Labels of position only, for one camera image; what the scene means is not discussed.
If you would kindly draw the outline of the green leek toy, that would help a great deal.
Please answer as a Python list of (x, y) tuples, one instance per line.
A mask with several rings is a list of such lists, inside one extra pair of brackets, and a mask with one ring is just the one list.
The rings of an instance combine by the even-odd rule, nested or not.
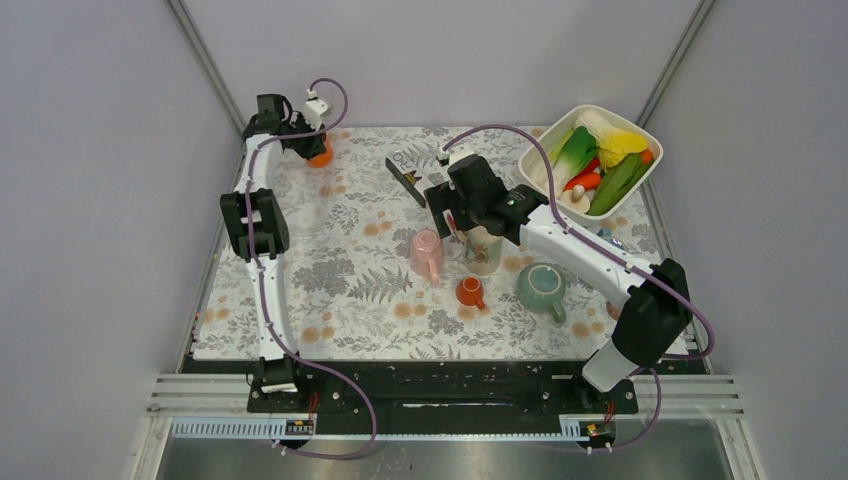
[(585, 126), (571, 130), (551, 162), (556, 193), (589, 165), (597, 151), (597, 141)]

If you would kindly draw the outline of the floral tablecloth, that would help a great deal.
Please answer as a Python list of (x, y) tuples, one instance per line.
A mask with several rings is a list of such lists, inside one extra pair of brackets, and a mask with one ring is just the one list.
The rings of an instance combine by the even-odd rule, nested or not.
[(278, 269), (286, 338), (312, 360), (585, 359), (616, 325), (605, 298), (563, 276), (562, 322), (527, 310), (520, 273), (540, 254), (476, 235), (439, 239), (428, 209), (388, 170), (403, 157), (433, 183), (445, 128), (352, 128), (329, 136), (329, 165), (311, 167), (277, 146), (264, 175), (291, 231)]

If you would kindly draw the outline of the orange enamel mug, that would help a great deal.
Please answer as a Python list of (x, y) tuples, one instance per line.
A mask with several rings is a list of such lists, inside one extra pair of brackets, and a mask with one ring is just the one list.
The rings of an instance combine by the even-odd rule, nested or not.
[(313, 168), (323, 168), (331, 163), (334, 157), (331, 139), (328, 135), (323, 138), (324, 152), (311, 157), (308, 164)]

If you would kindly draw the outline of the napa cabbage toy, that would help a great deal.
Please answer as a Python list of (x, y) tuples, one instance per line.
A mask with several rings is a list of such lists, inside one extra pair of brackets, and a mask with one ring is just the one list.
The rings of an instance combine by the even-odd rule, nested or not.
[(596, 140), (602, 140), (615, 131), (615, 127), (594, 109), (582, 111), (576, 117), (574, 127), (584, 127)]

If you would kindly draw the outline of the floral beige mug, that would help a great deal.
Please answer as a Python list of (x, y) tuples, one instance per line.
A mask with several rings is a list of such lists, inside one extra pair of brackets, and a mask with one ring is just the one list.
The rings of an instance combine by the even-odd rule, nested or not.
[(483, 226), (466, 232), (464, 262), (467, 269), (479, 276), (494, 273), (501, 264), (502, 236), (490, 234)]

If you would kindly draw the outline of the pink mug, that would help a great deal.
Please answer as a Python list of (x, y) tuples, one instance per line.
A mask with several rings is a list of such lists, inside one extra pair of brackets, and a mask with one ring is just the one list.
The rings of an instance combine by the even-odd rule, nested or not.
[(418, 231), (410, 242), (410, 265), (414, 273), (427, 279), (432, 286), (440, 284), (445, 264), (442, 239), (436, 231)]

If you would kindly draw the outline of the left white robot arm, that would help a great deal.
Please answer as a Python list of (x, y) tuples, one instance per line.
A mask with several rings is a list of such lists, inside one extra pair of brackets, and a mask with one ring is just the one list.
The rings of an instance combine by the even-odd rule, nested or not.
[(288, 411), (307, 404), (311, 387), (295, 364), (283, 268), (290, 232), (269, 182), (286, 151), (307, 160), (326, 152), (321, 128), (330, 110), (312, 88), (299, 111), (283, 95), (259, 95), (257, 113), (243, 132), (244, 169), (234, 190), (220, 197), (232, 251), (245, 262), (255, 297), (260, 347), (253, 387), (257, 396), (272, 395)]

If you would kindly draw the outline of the green cucumber toy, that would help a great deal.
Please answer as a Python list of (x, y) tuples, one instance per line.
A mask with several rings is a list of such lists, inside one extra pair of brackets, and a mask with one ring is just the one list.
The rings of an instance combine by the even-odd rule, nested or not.
[(641, 153), (629, 154), (603, 176), (595, 191), (588, 215), (599, 216), (609, 212), (638, 183), (653, 165)]

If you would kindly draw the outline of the red carrot toy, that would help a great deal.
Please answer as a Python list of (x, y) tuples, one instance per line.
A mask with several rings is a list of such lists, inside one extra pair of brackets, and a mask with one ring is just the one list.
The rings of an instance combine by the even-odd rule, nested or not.
[(602, 182), (602, 176), (597, 172), (578, 175), (571, 179), (564, 187), (565, 191), (573, 190), (576, 186), (582, 186), (586, 191), (595, 190)]

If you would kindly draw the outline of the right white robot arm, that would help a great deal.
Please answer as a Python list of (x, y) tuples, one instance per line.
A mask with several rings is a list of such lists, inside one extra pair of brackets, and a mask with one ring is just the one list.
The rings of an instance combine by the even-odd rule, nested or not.
[(541, 192), (507, 188), (489, 162), (471, 154), (447, 170), (449, 179), (424, 192), (439, 234), (481, 226), (517, 246), (540, 253), (603, 295), (620, 315), (610, 340), (584, 364), (573, 386), (575, 402), (597, 412), (613, 387), (654, 366), (692, 320), (683, 267), (652, 264), (562, 218)]

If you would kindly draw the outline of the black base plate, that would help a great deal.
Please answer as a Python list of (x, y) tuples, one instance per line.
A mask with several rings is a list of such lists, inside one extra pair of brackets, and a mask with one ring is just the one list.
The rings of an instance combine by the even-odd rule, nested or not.
[(223, 438), (427, 439), (563, 437), (584, 440), (604, 420), (647, 412), (633, 380), (598, 393), (577, 361), (341, 362), (302, 377), (301, 393), (264, 393), (237, 379), (177, 409), (181, 431)]

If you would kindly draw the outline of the small orange cup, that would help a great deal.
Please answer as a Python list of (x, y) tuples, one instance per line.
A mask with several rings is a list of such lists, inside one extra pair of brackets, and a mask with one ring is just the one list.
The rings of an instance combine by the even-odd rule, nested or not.
[(483, 298), (483, 285), (477, 277), (468, 276), (460, 280), (455, 295), (462, 305), (475, 307), (479, 310), (486, 308)]

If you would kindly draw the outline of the black and white box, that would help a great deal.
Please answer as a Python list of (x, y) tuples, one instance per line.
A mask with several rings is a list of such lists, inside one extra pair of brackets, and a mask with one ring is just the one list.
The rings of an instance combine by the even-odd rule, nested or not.
[(440, 171), (414, 160), (401, 150), (388, 153), (384, 164), (393, 178), (422, 208), (428, 206), (425, 192), (445, 180)]

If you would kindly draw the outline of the mushroom toy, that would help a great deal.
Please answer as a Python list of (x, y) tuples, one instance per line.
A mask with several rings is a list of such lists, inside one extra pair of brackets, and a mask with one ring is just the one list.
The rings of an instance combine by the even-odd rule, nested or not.
[(587, 214), (591, 208), (591, 200), (586, 193), (586, 189), (580, 184), (562, 192), (559, 200), (568, 208), (580, 214)]

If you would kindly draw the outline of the blue tape roll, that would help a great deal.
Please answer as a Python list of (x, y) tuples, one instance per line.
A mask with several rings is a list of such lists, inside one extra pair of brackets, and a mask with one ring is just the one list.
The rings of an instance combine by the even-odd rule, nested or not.
[(628, 246), (619, 238), (617, 238), (609, 228), (601, 228), (596, 232), (597, 236), (616, 248), (627, 251)]

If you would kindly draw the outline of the white vegetable tray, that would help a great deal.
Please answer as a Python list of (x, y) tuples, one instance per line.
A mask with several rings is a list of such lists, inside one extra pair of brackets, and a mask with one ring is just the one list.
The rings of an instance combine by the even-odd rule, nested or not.
[[(663, 147), (661, 146), (660, 142), (654, 136), (652, 136), (647, 131), (645, 131), (644, 129), (636, 126), (635, 124), (633, 124), (629, 120), (627, 120), (627, 119), (621, 117), (620, 115), (613, 113), (613, 112), (611, 112), (611, 111), (609, 111), (605, 108), (595, 106), (595, 105), (585, 104), (585, 105), (580, 105), (580, 106), (573, 108), (565, 116), (560, 118), (553, 126), (549, 127), (541, 135), (541, 137), (539, 137), (538, 142), (544, 148), (546, 154), (549, 157), (550, 163), (554, 159), (555, 154), (557, 153), (559, 148), (563, 145), (563, 143), (567, 140), (568, 136), (571, 134), (571, 130), (575, 129), (574, 122), (575, 122), (576, 117), (582, 111), (589, 110), (589, 109), (594, 109), (594, 110), (597, 110), (599, 113), (601, 113), (615, 127), (615, 129), (630, 131), (630, 132), (637, 133), (637, 134), (643, 136), (648, 142), (648, 148), (646, 150), (642, 151), (641, 154), (643, 155), (643, 159), (646, 162), (652, 161), (653, 165), (649, 168), (647, 173), (642, 176), (642, 178), (638, 181), (638, 183), (618, 202), (618, 204), (615, 205), (609, 212), (607, 212), (606, 214), (603, 214), (603, 215), (590, 216), (590, 215), (588, 215), (588, 213), (587, 214), (577, 213), (577, 212), (571, 210), (570, 208), (568, 208), (566, 205), (564, 205), (559, 200), (561, 193), (565, 191), (564, 188), (561, 192), (557, 193), (556, 204), (558, 205), (559, 209), (563, 212), (564, 215), (568, 216), (569, 218), (571, 218), (572, 220), (574, 220), (575, 222), (577, 222), (577, 223), (579, 223), (583, 226), (599, 224), (602, 221), (606, 220), (607, 218), (613, 216), (613, 214), (616, 212), (616, 210), (618, 210), (625, 203), (625, 201), (628, 198), (630, 198), (632, 196), (632, 194), (635, 193), (635, 191), (642, 185), (642, 183), (644, 183), (644, 181), (647, 179), (647, 177), (650, 175), (650, 173), (652, 173), (653, 170), (656, 169), (659, 162), (663, 158), (663, 154), (664, 154)], [(603, 176), (606, 174), (607, 171), (604, 171), (600, 166), (600, 161), (599, 161), (599, 158), (598, 158), (598, 151), (597, 151), (597, 155), (594, 157), (594, 159), (578, 175), (583, 175), (583, 174), (590, 173), (590, 172), (597, 172), (602, 176), (602, 179), (603, 179)], [(591, 201), (593, 200), (593, 197), (595, 195), (596, 190), (597, 189), (591, 190), (591, 191), (586, 191), (586, 193), (587, 193), (587, 195), (588, 195), (588, 197)]]

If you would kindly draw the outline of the green ceramic mug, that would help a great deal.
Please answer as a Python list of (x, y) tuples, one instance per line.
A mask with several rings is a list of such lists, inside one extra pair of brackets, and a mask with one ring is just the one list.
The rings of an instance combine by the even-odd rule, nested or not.
[(531, 312), (548, 314), (557, 325), (566, 321), (565, 291), (564, 275), (553, 264), (534, 263), (519, 273), (516, 292), (521, 305)]

